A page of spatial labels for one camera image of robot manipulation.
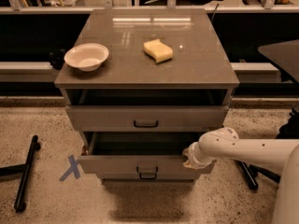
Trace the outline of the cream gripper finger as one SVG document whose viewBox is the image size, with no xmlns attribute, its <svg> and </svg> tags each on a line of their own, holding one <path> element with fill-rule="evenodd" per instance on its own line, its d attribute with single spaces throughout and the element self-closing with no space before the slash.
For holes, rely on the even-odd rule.
<svg viewBox="0 0 299 224">
<path fill-rule="evenodd" d="M 185 148 L 182 151 L 182 155 L 186 158 L 185 162 L 183 162 L 183 166 L 189 169 L 194 168 L 194 159 L 193 159 L 193 153 L 189 148 Z"/>
</svg>

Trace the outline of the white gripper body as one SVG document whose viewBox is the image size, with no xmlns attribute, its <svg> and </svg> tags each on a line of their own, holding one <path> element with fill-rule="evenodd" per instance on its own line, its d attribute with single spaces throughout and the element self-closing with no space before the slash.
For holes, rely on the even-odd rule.
<svg viewBox="0 0 299 224">
<path fill-rule="evenodd" d="M 186 166 L 195 170 L 204 169 L 215 160 L 201 150 L 200 142 L 194 142 L 187 148 L 187 158 Z"/>
</svg>

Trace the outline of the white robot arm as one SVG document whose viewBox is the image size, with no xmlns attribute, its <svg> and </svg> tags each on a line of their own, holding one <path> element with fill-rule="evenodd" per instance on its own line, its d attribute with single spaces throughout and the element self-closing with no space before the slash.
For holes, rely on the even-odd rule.
<svg viewBox="0 0 299 224">
<path fill-rule="evenodd" d="M 240 139 L 234 129 L 224 127 L 201 135 L 183 155 L 183 165 L 190 169 L 228 158 L 281 175 L 271 224 L 299 224 L 298 139 Z"/>
</svg>

